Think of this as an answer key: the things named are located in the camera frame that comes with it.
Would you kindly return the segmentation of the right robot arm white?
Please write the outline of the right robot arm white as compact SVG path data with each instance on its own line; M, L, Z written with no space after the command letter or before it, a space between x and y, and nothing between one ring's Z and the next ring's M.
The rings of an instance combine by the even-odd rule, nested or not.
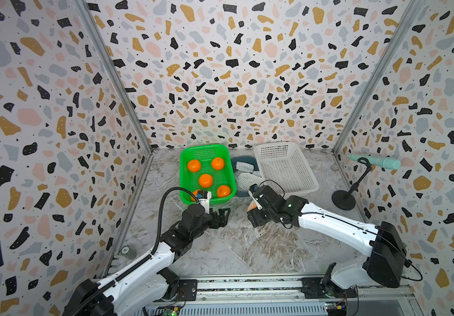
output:
M314 295L342 296L351 287L371 282L387 288L400 286L407 252L392 224L354 221L324 210L302 197L284 198L265 184L252 185L249 196L255 203L255 207L248 211L253 227L272 221L286 228L314 230L359 252L359 256L347 262L331 263L318 285L310 289Z

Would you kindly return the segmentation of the white foam net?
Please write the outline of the white foam net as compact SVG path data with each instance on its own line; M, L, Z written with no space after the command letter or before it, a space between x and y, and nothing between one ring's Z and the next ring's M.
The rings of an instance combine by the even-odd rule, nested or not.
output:
M253 173L253 171L255 170L255 166L245 161L237 161L236 169L240 172Z
M263 178L259 175L249 172L241 172L235 176L235 179L239 195L247 194L250 186L260 184L263 181Z

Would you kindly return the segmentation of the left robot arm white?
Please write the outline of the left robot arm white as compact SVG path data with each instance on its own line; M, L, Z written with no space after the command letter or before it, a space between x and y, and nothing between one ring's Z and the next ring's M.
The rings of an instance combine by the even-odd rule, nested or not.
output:
M206 211L192 204L157 243L122 270L101 280L87 279L73 292L64 315L130 315L148 304L180 298L180 277L170 266L209 229L227 225L230 209Z

